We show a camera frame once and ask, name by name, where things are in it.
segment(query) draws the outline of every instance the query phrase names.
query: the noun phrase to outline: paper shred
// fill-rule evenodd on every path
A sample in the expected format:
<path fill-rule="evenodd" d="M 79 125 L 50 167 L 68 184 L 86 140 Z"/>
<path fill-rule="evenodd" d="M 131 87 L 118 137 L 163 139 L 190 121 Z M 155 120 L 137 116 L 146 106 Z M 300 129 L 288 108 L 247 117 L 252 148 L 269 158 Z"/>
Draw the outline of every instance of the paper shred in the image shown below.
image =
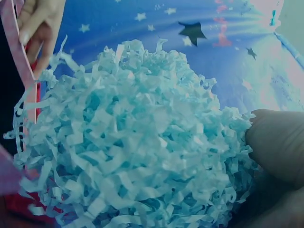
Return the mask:
<path fill-rule="evenodd" d="M 28 207 L 29 211 L 33 213 L 33 215 L 44 215 L 44 209 L 42 207 L 36 207 L 34 204 L 30 204 Z"/>
<path fill-rule="evenodd" d="M 45 97 L 14 116 L 7 138 L 18 144 L 19 127 L 29 132 L 14 163 L 40 172 L 21 182 L 20 193 L 37 191 L 59 225 L 226 226 L 250 194 L 257 165 L 245 132 L 253 116 L 220 110 L 216 80 L 195 74 L 183 53 L 165 52 L 165 42 L 155 53 L 139 40 L 105 47 L 85 66 L 63 44 L 40 77 Z M 59 64 L 75 74 L 56 80 Z M 24 121 L 34 107 L 41 108 L 37 123 Z"/>

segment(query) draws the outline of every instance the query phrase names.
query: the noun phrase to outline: star print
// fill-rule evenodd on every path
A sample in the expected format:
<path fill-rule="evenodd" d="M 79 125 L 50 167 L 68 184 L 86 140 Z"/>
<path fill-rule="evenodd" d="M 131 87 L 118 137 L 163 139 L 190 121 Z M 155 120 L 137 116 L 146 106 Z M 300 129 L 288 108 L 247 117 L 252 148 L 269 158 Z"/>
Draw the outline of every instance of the star print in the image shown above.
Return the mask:
<path fill-rule="evenodd" d="M 187 36 L 196 47 L 198 46 L 198 38 L 207 39 L 201 31 L 201 24 L 199 22 L 195 24 L 183 24 L 179 22 L 179 24 L 185 26 L 179 34 Z"/>
<path fill-rule="evenodd" d="M 138 13 L 137 14 L 137 17 L 136 18 L 134 18 L 135 20 L 137 20 L 137 21 L 142 21 L 142 20 L 144 20 L 144 19 L 146 19 L 147 17 L 146 17 L 146 13 Z"/>
<path fill-rule="evenodd" d="M 167 10 L 165 10 L 165 13 L 167 13 L 168 15 L 176 13 L 176 8 L 168 8 Z"/>
<path fill-rule="evenodd" d="M 81 24 L 81 28 L 79 28 L 79 31 L 83 33 L 90 31 L 90 24 Z"/>
<path fill-rule="evenodd" d="M 250 49 L 247 48 L 247 51 L 248 51 L 248 55 L 252 56 L 256 60 L 257 55 L 256 55 L 256 53 L 254 53 L 252 48 L 250 48 Z"/>
<path fill-rule="evenodd" d="M 151 32 L 155 31 L 154 25 L 148 25 L 148 30 Z"/>
<path fill-rule="evenodd" d="M 182 40 L 184 41 L 185 46 L 192 46 L 192 42 L 189 37 L 183 38 Z"/>
<path fill-rule="evenodd" d="M 243 79 L 242 85 L 243 85 L 248 91 L 252 90 L 251 84 L 250 84 L 248 81 L 245 81 L 244 79 Z"/>

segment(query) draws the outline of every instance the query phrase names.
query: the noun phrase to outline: pink bag handle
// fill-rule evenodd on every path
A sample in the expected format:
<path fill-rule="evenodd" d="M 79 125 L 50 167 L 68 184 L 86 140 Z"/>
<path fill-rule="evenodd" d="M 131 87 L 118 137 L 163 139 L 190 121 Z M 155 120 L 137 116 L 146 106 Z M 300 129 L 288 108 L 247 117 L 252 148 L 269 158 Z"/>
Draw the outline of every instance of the pink bag handle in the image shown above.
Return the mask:
<path fill-rule="evenodd" d="M 17 25 L 14 5 L 16 5 L 17 13 L 20 13 L 23 0 L 0 0 L 0 17 L 21 81 L 25 89 L 29 89 L 33 86 L 26 102 L 33 103 L 37 101 L 37 85 L 35 84 L 35 77 L 31 70 L 25 49 L 19 42 L 19 28 Z M 32 121 L 36 121 L 36 110 L 30 110 L 28 112 L 28 117 Z"/>

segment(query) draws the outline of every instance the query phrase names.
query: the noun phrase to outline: white star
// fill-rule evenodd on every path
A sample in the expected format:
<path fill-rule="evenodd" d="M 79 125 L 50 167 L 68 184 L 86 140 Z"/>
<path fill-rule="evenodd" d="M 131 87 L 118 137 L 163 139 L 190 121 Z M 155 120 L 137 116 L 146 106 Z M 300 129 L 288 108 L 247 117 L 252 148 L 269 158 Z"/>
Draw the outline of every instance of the white star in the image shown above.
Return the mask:
<path fill-rule="evenodd" d="M 81 24 L 81 28 L 79 28 L 79 31 L 83 33 L 90 31 L 90 24 L 87 25 Z"/>
<path fill-rule="evenodd" d="M 185 46 L 192 46 L 192 43 L 191 43 L 191 40 L 189 37 L 183 38 L 182 40 L 184 41 Z"/>
<path fill-rule="evenodd" d="M 154 27 L 154 25 L 148 25 L 148 30 L 149 31 L 155 31 L 155 27 Z"/>
<path fill-rule="evenodd" d="M 245 81 L 244 79 L 243 79 L 242 85 L 243 85 L 248 91 L 252 90 L 251 84 L 250 84 L 248 81 Z"/>
<path fill-rule="evenodd" d="M 135 20 L 138 20 L 138 21 L 141 21 L 141 20 L 144 20 L 144 19 L 146 19 L 147 17 L 146 17 L 146 13 L 138 13 L 137 14 L 137 17 L 136 18 L 134 18 Z"/>
<path fill-rule="evenodd" d="M 165 13 L 167 13 L 168 15 L 176 13 L 176 8 L 168 8 L 167 10 L 165 10 Z"/>

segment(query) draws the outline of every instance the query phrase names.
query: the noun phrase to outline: finger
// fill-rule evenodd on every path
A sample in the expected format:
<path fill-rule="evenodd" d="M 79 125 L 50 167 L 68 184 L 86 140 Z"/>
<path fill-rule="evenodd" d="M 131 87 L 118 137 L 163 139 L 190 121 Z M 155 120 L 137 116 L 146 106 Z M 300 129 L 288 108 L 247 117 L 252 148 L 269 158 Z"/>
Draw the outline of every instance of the finger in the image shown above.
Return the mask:
<path fill-rule="evenodd" d="M 29 63 L 30 64 L 33 64 L 37 57 L 38 57 L 38 54 L 41 50 L 41 42 L 39 40 L 36 40 L 34 39 L 30 46 L 29 46 L 29 49 L 27 51 L 27 57 L 28 57 L 28 60 L 29 60 Z"/>
<path fill-rule="evenodd" d="M 20 31 L 20 42 L 26 45 L 29 39 L 34 35 L 39 26 L 47 19 L 49 9 L 38 7 L 32 16 L 23 24 Z"/>
<path fill-rule="evenodd" d="M 23 24 L 29 20 L 35 8 L 36 8 L 35 0 L 25 1 L 24 5 L 22 6 L 21 12 L 17 18 L 17 24 L 19 29 L 21 29 Z"/>
<path fill-rule="evenodd" d="M 42 71 L 48 67 L 50 58 L 53 55 L 55 43 L 56 42 L 53 40 L 47 40 L 44 42 L 42 46 L 41 57 L 39 58 L 34 70 L 34 75 L 36 78 L 38 78 Z"/>

